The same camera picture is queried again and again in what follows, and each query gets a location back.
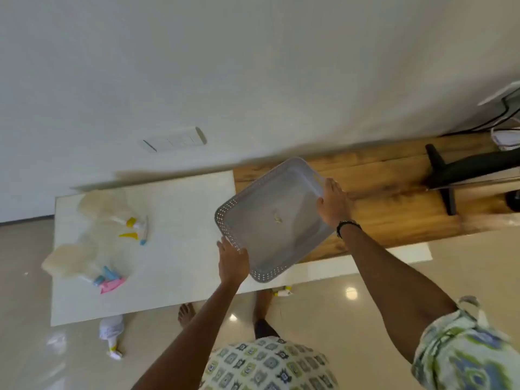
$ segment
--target glossy floor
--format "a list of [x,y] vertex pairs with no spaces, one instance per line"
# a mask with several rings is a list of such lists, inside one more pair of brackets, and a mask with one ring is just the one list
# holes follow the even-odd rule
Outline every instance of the glossy floor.
[[[125,315],[125,357],[110,360],[97,339],[97,320],[49,327],[51,282],[40,264],[52,239],[51,220],[0,227],[2,388],[130,388],[179,333],[178,307]],[[520,228],[438,241],[431,244],[434,260],[414,267],[454,298],[477,295],[491,323],[518,345],[519,241]],[[342,388],[419,388],[359,275],[297,285],[294,292],[275,299],[268,321],[282,337],[325,353]],[[235,298],[217,346],[253,337],[253,301],[252,294]]]

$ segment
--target white tabletop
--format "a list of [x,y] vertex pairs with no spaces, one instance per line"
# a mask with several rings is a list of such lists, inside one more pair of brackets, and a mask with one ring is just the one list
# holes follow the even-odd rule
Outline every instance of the white tabletop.
[[[116,238],[114,249],[102,249],[127,281],[112,292],[80,279],[54,279],[51,325],[72,323],[209,298],[219,284],[218,249],[221,234],[216,209],[235,195],[233,172],[147,183],[120,189],[131,207],[147,214],[148,242]],[[82,194],[56,200],[55,248],[74,243],[90,226],[76,211]],[[391,251],[404,262],[431,260],[427,244]],[[297,264],[269,283],[248,277],[239,293],[357,272],[350,256]]]

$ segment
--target bare foot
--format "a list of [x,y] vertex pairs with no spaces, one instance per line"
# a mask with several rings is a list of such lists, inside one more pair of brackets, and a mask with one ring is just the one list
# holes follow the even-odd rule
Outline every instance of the bare foot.
[[182,328],[185,328],[188,323],[195,317],[195,309],[191,303],[182,304],[179,308],[179,316],[177,320]]
[[265,316],[269,311],[269,307],[271,306],[273,297],[274,295],[272,294],[272,290],[270,288],[265,290],[258,290],[256,292],[256,304],[255,309],[253,310],[254,323],[261,319],[265,319]]

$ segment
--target hand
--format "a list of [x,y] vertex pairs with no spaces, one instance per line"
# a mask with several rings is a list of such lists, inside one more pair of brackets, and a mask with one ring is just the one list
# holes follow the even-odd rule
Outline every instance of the hand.
[[220,281],[233,286],[240,286],[249,275],[249,254],[247,249],[235,249],[225,236],[217,242],[220,261],[218,275]]
[[325,180],[323,198],[316,201],[316,209],[323,221],[334,230],[342,220],[352,219],[347,193],[332,178]]

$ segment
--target gray basket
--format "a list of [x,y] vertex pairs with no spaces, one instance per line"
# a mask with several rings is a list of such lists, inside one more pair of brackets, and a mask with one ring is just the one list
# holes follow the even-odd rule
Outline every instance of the gray basket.
[[215,212],[222,234],[237,249],[248,249],[256,281],[276,278],[332,233],[316,211],[322,180],[305,160],[292,157]]

